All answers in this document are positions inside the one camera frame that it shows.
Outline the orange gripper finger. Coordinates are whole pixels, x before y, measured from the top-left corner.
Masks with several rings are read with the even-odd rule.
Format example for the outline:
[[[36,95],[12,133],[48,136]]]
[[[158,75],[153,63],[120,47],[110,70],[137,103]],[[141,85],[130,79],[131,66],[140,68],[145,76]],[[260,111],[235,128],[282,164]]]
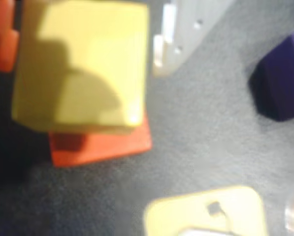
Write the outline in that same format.
[[[13,28],[16,1],[0,0],[0,72],[11,72],[15,64],[19,32]]]

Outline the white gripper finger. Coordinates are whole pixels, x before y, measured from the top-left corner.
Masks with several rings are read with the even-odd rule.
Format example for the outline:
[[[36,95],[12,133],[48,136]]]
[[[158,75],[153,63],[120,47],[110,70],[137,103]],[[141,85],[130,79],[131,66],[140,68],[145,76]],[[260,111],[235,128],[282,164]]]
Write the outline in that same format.
[[[171,0],[153,37],[153,75],[174,73],[233,5],[233,0]]]

